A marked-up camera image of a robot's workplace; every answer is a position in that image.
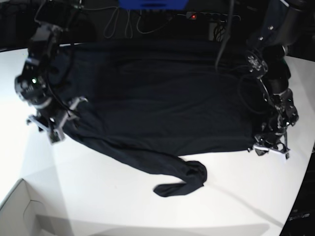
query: cable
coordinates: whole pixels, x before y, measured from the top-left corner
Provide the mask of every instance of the cable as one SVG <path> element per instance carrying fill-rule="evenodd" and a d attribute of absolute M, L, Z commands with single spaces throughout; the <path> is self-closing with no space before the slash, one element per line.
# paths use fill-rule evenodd
<path fill-rule="evenodd" d="M 218 33 L 218 41 L 221 42 L 222 41 L 222 37 L 225 34 L 225 28 L 222 28 L 219 33 Z"/>
<path fill-rule="evenodd" d="M 50 81 L 49 81 L 49 73 L 48 73 L 48 72 L 46 73 L 46 77 L 44 76 L 44 80 L 45 80 L 45 82 L 46 82 L 46 84 L 47 84 L 48 90 L 49 90 L 50 93 L 52 94 L 53 98 L 59 103 L 59 105 L 60 105 L 63 109 L 65 109 L 65 110 L 68 112 L 68 114 L 69 114 L 69 112 L 71 112 L 71 113 L 75 114 L 77 117 L 81 117 L 76 111 L 71 110 L 67 105 L 65 105 L 65 104 L 61 101 L 61 99 L 56 95 L 55 91 L 51 88 L 51 84 L 50 84 Z"/>
<path fill-rule="evenodd" d="M 256 115 L 263 115 L 263 114 L 265 114 L 268 110 L 266 110 L 266 111 L 256 111 L 256 110 L 254 110 L 254 109 L 244 100 L 244 98 L 243 98 L 243 96 L 242 96 L 242 93 L 241 93 L 241 85 L 242 85 L 242 82 L 243 82 L 243 80 L 245 79 L 246 76 L 247 76 L 247 75 L 244 75 L 244 76 L 242 76 L 242 77 L 240 78 L 240 81 L 238 82 L 238 85 L 237 85 L 237 94 L 238 94 L 238 96 L 239 96 L 241 102 L 244 104 L 244 106 L 245 106 L 250 112 L 252 112 L 252 113 L 254 113 L 254 114 L 256 114 Z"/>
<path fill-rule="evenodd" d="M 230 7 L 229 7 L 228 19 L 227 19 L 227 27 L 226 27 L 223 42 L 221 43 L 221 47 L 220 47 L 220 50 L 219 50 L 219 53 L 218 53 L 218 56 L 216 59 L 216 63 L 215 63 L 215 68 L 216 68 L 217 73 L 219 72 L 218 66 L 219 66 L 220 59 L 221 59 L 222 54 L 225 50 L 226 44 L 227 44 L 228 40 L 230 39 L 233 10 L 234 10 L 234 0 L 230 0 Z"/>
<path fill-rule="evenodd" d="M 117 28 L 117 22 L 118 22 L 118 17 L 119 17 L 119 12 L 121 7 L 119 6 L 108 6 L 108 7 L 102 7 L 102 8 L 83 8 L 83 10 L 86 11 L 102 11 L 102 10 L 107 10 L 107 9 L 114 9 L 111 18 L 109 19 L 109 22 L 107 23 L 107 25 L 104 28 L 103 31 L 103 36 L 107 39 L 112 38 L 116 32 L 116 28 Z M 126 10 L 127 12 L 127 24 L 125 27 L 125 38 L 133 38 L 133 29 L 132 29 L 132 25 L 131 25 L 131 20 L 130 20 L 130 16 L 131 16 L 131 10 Z M 107 35 L 106 32 L 108 31 L 110 25 L 114 22 L 114 28 L 113 31 L 110 35 Z"/>
<path fill-rule="evenodd" d="M 230 72 L 232 72 L 234 70 L 238 70 L 238 69 L 242 69 L 242 68 L 246 68 L 246 67 L 248 67 L 248 65 L 239 65 L 239 66 L 236 66 L 236 67 L 234 67 L 232 69 L 227 70 L 226 73 L 230 73 Z"/>
<path fill-rule="evenodd" d="M 81 11 L 81 9 L 75 9 L 74 13 L 69 18 L 67 28 L 70 28 L 71 25 L 77 20 L 77 17 L 81 13 Z"/>
<path fill-rule="evenodd" d="M 67 69 L 65 70 L 63 76 L 61 77 L 60 81 L 57 84 L 53 85 L 55 88 L 59 89 L 66 84 L 66 79 L 68 78 L 70 70 L 73 67 L 73 63 L 74 63 L 74 43 L 72 42 L 70 44 L 69 65 Z"/>
<path fill-rule="evenodd" d="M 140 19 L 141 19 L 141 17 L 139 17 L 139 19 L 138 19 L 138 21 L 137 21 L 137 31 L 138 31 L 139 33 L 141 33 L 141 34 L 149 34 L 149 33 L 153 33 L 153 32 L 155 32 L 155 31 L 158 31 L 158 30 L 164 28 L 173 18 L 172 18 L 171 20 L 167 21 L 164 25 L 162 25 L 162 26 L 160 26 L 160 27 L 158 27 L 158 28 L 156 28 L 156 29 L 154 29 L 154 30 L 152 30 L 152 31 L 148 31 L 148 32 L 142 32 L 142 31 L 139 29 Z"/>
<path fill-rule="evenodd" d="M 35 16 L 34 16 L 34 21 L 35 21 L 36 23 L 39 23 L 39 24 L 40 24 L 40 21 L 37 20 L 37 16 L 38 16 L 39 12 L 41 11 L 41 9 L 43 8 L 45 2 L 46 2 L 46 1 L 43 1 L 43 2 L 41 3 L 41 5 L 39 6 L 39 8 L 38 8 L 38 10 L 37 10 L 37 12 L 36 12 L 36 14 L 35 14 Z"/>
<path fill-rule="evenodd" d="M 218 22 L 217 26 L 213 30 L 213 40 L 215 42 L 221 41 L 221 36 L 223 35 L 221 33 L 223 30 L 225 30 L 225 27 L 223 25 L 221 25 L 221 22 Z"/>

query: black long-sleeve shirt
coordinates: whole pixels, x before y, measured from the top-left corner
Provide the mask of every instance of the black long-sleeve shirt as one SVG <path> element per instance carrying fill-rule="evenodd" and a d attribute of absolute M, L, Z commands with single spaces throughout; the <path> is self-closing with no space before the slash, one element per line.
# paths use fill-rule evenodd
<path fill-rule="evenodd" d="M 134 168 L 184 181 L 157 186 L 160 196 L 198 189 L 207 180 L 205 166 L 178 156 L 246 150 L 260 118 L 241 102 L 239 79 L 214 71 L 215 50 L 190 41 L 80 45 L 62 82 L 70 50 L 60 54 L 53 62 L 60 72 L 50 77 L 53 85 L 63 84 L 58 95 L 89 100 L 78 106 L 81 118 L 68 121 L 65 133 Z M 257 110 L 264 106 L 255 84 L 244 80 L 240 86 L 244 100 Z"/>

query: blue object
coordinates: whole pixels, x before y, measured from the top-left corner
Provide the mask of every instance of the blue object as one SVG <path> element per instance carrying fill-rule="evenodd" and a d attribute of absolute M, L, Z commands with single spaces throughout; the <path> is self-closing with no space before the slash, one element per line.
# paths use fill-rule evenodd
<path fill-rule="evenodd" d="M 169 9 L 182 10 L 188 0 L 119 0 L 125 9 Z"/>

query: white table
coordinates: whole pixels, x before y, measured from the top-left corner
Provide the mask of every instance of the white table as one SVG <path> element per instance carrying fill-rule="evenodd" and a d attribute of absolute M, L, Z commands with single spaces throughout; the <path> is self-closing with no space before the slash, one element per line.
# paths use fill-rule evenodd
<path fill-rule="evenodd" d="M 315 63 L 286 61 L 300 115 L 288 129 L 292 152 L 286 162 L 276 154 L 258 157 L 247 151 L 185 156 L 207 167 L 205 187 L 187 196 L 162 198 L 152 189 L 174 183 L 175 177 L 149 175 L 70 138 L 52 147 L 46 135 L 31 126 L 24 131 L 27 140 L 16 132 L 15 144 L 27 143 L 20 176 L 28 182 L 31 198 L 45 204 L 59 236 L 278 236 L 315 141 Z M 21 123 L 25 118 L 19 117 Z"/>

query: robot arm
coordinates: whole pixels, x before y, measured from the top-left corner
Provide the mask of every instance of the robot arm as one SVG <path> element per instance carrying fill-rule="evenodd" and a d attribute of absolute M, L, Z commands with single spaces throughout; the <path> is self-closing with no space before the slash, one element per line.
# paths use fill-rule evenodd
<path fill-rule="evenodd" d="M 270 0 L 262 28 L 248 39 L 246 60 L 250 72 L 271 107 L 261 132 L 255 136 L 253 149 L 258 155 L 272 151 L 289 158 L 286 130 L 296 124 L 299 116 L 288 88 L 291 74 L 284 56 L 287 46 L 300 35 L 310 5 L 309 0 Z"/>
<path fill-rule="evenodd" d="M 40 27 L 30 40 L 29 56 L 22 74 L 15 79 L 18 96 L 37 109 L 37 115 L 30 116 L 27 122 L 35 123 L 40 131 L 46 131 L 52 144 L 64 139 L 64 124 L 77 117 L 74 110 L 80 102 L 86 101 L 77 97 L 65 104 L 54 94 L 47 78 L 62 33 L 68 30 L 74 14 L 82 7 L 81 0 L 46 1 L 42 4 L 35 17 Z"/>

